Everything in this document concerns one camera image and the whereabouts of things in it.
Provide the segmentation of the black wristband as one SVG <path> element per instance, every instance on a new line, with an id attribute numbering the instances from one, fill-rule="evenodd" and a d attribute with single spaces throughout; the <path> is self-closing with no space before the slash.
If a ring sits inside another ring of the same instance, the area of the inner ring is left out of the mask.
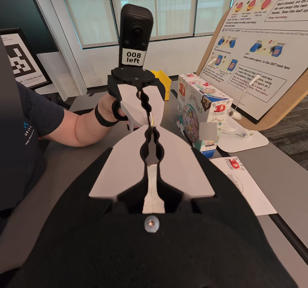
<path id="1" fill-rule="evenodd" d="M 100 125 L 104 126 L 104 127 L 113 127 L 114 125 L 116 125 L 119 120 L 115 121 L 115 122 L 110 122 L 110 121 L 107 121 L 106 119 L 103 118 L 103 116 L 99 113 L 98 111 L 98 104 L 96 105 L 95 109 L 94 109 L 94 114 L 95 114 L 95 117 L 97 119 L 97 121 L 99 122 Z"/>

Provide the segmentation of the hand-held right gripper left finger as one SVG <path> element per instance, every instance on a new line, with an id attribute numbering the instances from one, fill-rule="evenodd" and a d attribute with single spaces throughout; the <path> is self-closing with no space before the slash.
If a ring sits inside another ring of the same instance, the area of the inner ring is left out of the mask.
<path id="1" fill-rule="evenodd" d="M 144 125 L 114 145 L 89 193 L 90 198 L 119 201 L 120 194 L 142 180 L 145 162 L 141 147 L 147 141 L 146 131 L 151 129 Z"/>

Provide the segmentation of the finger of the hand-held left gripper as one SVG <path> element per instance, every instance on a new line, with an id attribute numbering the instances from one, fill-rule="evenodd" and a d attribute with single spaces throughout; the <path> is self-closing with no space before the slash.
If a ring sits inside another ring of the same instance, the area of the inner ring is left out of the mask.
<path id="1" fill-rule="evenodd" d="M 137 88 L 128 84 L 119 84 L 118 89 L 121 95 L 121 110 L 128 118 L 129 130 L 133 131 L 135 127 L 141 128 L 144 125 L 149 126 L 147 112 L 137 97 Z"/>
<path id="2" fill-rule="evenodd" d="M 157 86 L 146 86 L 143 89 L 145 95 L 148 96 L 148 100 L 146 101 L 149 104 L 153 118 L 154 124 L 156 126 L 161 124 L 164 113 L 164 99 L 160 94 L 160 91 Z"/>

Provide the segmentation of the yellow plastic bin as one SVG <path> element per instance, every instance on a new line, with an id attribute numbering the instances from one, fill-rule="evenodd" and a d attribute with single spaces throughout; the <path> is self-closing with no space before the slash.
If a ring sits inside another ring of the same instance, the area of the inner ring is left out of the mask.
<path id="1" fill-rule="evenodd" d="M 151 72 L 155 75 L 155 78 L 158 78 L 160 82 L 164 85 L 165 87 L 165 99 L 164 100 L 168 101 L 170 97 L 171 79 L 162 70 L 159 70 L 159 71 L 153 70 Z"/>

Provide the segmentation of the folded paper instruction sheet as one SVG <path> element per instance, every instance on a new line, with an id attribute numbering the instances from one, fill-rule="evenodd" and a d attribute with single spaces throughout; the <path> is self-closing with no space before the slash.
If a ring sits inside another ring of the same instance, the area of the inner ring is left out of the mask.
<path id="1" fill-rule="evenodd" d="M 256 216 L 277 214 L 238 157 L 216 158 L 210 161 L 234 183 Z"/>

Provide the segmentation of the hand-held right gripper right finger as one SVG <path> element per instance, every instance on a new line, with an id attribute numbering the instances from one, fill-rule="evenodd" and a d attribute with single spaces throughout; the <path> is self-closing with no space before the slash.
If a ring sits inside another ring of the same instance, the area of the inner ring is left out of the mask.
<path id="1" fill-rule="evenodd" d="M 161 126 L 153 128 L 157 150 L 161 152 L 157 168 L 157 192 L 162 200 L 213 197 L 210 185 L 194 151 L 179 136 Z"/>

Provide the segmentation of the wooden instruction board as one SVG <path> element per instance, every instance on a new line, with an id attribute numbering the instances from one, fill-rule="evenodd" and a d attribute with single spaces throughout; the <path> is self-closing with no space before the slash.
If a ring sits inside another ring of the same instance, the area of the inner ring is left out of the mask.
<path id="1" fill-rule="evenodd" d="M 231 98 L 238 123 L 276 125 L 307 95 L 308 0 L 235 0 L 197 75 Z"/>

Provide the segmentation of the white board stand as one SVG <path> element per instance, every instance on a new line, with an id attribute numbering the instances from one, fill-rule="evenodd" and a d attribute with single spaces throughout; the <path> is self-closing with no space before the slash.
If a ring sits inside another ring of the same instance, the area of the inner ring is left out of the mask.
<path id="1" fill-rule="evenodd" d="M 235 153 L 263 147 L 268 139 L 260 132 L 242 127 L 237 121 L 242 118 L 238 112 L 230 111 L 224 123 L 218 147 L 227 153 Z"/>

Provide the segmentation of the white framed window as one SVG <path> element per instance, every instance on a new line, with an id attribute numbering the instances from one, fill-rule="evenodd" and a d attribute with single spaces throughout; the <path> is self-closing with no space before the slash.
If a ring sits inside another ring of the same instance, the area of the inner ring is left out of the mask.
<path id="1" fill-rule="evenodd" d="M 234 0 L 52 0 L 60 18 L 71 23 L 82 49 L 120 42 L 122 8 L 133 5 L 151 21 L 150 41 L 212 35 Z"/>

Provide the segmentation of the framed marker sign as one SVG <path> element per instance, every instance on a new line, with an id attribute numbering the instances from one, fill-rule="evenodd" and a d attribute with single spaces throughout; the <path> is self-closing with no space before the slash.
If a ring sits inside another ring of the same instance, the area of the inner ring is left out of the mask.
<path id="1" fill-rule="evenodd" d="M 1 29 L 0 34 L 16 81 L 31 90 L 52 84 L 20 28 Z"/>

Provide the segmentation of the colourful puzzle box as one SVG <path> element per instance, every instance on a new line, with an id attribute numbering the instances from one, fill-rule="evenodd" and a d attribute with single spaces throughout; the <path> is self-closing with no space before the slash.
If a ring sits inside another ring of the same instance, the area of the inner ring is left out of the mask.
<path id="1" fill-rule="evenodd" d="M 187 142 L 212 158 L 233 99 L 196 74 L 178 77 L 176 124 Z"/>

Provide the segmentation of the person's left hand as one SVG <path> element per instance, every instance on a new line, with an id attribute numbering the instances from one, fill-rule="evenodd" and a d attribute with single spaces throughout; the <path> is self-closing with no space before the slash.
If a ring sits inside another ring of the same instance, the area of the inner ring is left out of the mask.
<path id="1" fill-rule="evenodd" d="M 106 93 L 103 97 L 101 97 L 101 99 L 98 102 L 99 113 L 103 116 L 104 119 L 110 122 L 115 122 L 118 120 L 115 117 L 115 114 L 118 114 L 119 116 L 125 116 L 121 108 L 116 109 L 116 113 L 114 113 L 112 110 L 113 104 L 116 104 L 116 98 L 111 96 L 108 93 Z M 111 130 L 112 127 L 107 128 L 107 127 L 100 125 L 96 117 L 95 117 L 95 120 L 96 120 L 96 124 L 98 125 L 98 128 L 101 133 L 107 134 Z"/>

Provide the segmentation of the person's left forearm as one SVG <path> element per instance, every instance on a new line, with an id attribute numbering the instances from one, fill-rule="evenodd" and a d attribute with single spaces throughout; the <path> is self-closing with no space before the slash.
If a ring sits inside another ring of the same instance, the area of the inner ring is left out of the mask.
<path id="1" fill-rule="evenodd" d="M 81 116 L 64 110 L 64 117 L 60 125 L 50 134 L 41 136 L 41 139 L 55 141 L 57 143 L 84 147 L 99 142 L 111 130 L 100 124 L 94 110 Z"/>

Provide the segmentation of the person in dark shirt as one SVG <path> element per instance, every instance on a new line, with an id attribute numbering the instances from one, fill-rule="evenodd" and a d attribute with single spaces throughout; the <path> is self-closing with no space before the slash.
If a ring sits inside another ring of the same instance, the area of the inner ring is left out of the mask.
<path id="1" fill-rule="evenodd" d="M 39 147 L 39 138 L 52 133 L 64 119 L 64 109 L 44 96 L 17 83 L 23 111 L 26 177 L 24 199 L 46 169 L 46 160 Z"/>

